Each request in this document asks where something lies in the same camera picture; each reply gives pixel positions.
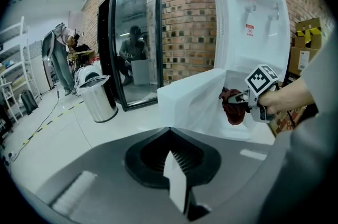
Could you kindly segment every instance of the white shelf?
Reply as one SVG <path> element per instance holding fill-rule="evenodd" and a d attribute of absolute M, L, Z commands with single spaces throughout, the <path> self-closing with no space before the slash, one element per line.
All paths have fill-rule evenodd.
<path fill-rule="evenodd" d="M 19 86 L 13 88 L 13 92 L 15 92 L 16 90 L 19 90 L 21 87 L 27 85 L 27 81 L 24 81 L 23 83 L 21 83 Z"/>
<path fill-rule="evenodd" d="M 18 67 L 22 67 L 22 62 L 17 62 L 15 64 L 13 64 L 12 66 L 8 67 L 5 71 L 3 71 L 2 73 L 0 73 L 0 76 L 4 76 L 10 72 L 12 72 L 13 70 L 15 70 Z"/>
<path fill-rule="evenodd" d="M 11 109 L 12 109 L 15 116 L 20 114 L 19 109 L 17 108 L 16 104 L 11 105 Z M 12 119 L 12 114 L 10 112 L 8 112 L 8 117 L 9 117 L 9 119 Z"/>
<path fill-rule="evenodd" d="M 6 99 L 9 100 L 13 95 L 7 96 Z"/>
<path fill-rule="evenodd" d="M 4 46 L 4 50 L 0 51 L 0 60 L 4 60 L 5 58 L 12 56 L 18 51 L 20 51 L 20 43 L 13 45 L 10 48 Z"/>
<path fill-rule="evenodd" d="M 5 28 L 4 30 L 0 31 L 0 44 L 5 43 L 12 38 L 15 38 L 20 35 L 20 27 L 21 27 L 21 22 L 16 23 L 12 26 L 9 26 Z M 28 31 L 28 28 L 26 24 L 23 23 L 23 32 L 26 33 Z"/>

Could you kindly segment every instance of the warning label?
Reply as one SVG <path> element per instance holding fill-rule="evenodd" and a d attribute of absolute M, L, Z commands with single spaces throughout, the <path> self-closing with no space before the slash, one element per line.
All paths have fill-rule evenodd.
<path fill-rule="evenodd" d="M 247 35 L 248 36 L 253 36 L 254 35 L 254 26 L 247 24 L 246 27 L 247 29 Z"/>

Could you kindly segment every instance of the person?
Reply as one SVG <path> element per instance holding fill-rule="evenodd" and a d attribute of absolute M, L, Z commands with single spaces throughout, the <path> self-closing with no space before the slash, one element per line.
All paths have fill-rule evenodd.
<path fill-rule="evenodd" d="M 122 85 L 125 86 L 133 81 L 132 61 L 145 60 L 147 58 L 147 46 L 140 40 L 141 30 L 138 26 L 132 26 L 129 31 L 129 39 L 122 42 L 118 56 L 118 66 L 120 72 L 125 76 Z"/>
<path fill-rule="evenodd" d="M 51 59 L 61 82 L 64 87 L 64 95 L 69 95 L 71 92 L 76 93 L 74 89 L 74 81 L 72 74 L 68 68 L 66 46 L 72 51 L 72 46 L 77 44 L 74 39 L 75 31 L 67 27 L 63 27 L 60 36 L 58 36 L 54 42 L 54 49 L 51 55 Z"/>

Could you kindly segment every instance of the red cloth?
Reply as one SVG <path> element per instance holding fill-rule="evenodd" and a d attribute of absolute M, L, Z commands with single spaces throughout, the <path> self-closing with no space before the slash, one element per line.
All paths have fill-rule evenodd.
<path fill-rule="evenodd" d="M 222 93 L 218 97 L 219 99 L 223 99 L 222 106 L 224 111 L 227 114 L 228 121 L 232 125 L 239 125 L 245 116 L 246 109 L 248 107 L 247 103 L 240 103 L 240 104 L 229 104 L 228 98 L 234 96 L 236 94 L 241 93 L 239 90 L 228 88 L 223 88 Z"/>

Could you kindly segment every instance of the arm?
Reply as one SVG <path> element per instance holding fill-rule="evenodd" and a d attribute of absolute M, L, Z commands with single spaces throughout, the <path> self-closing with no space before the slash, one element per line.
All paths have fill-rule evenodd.
<path fill-rule="evenodd" d="M 68 47 L 71 47 L 71 46 L 75 45 L 75 41 L 74 41 L 74 37 L 73 36 L 68 36 L 68 38 L 67 38 L 67 45 L 68 45 Z"/>
<path fill-rule="evenodd" d="M 267 91 L 258 99 L 259 104 L 268 107 L 267 113 L 274 114 L 314 103 L 303 78 L 298 78 L 278 91 Z"/>
<path fill-rule="evenodd" d="M 144 42 L 144 45 L 143 45 L 143 53 L 145 54 L 146 59 L 148 59 L 149 58 L 149 51 L 148 51 L 147 44 L 145 42 Z"/>
<path fill-rule="evenodd" d="M 126 41 L 123 41 L 119 51 L 119 55 L 121 56 L 122 59 L 126 61 L 127 56 L 125 55 L 125 52 L 126 52 Z"/>

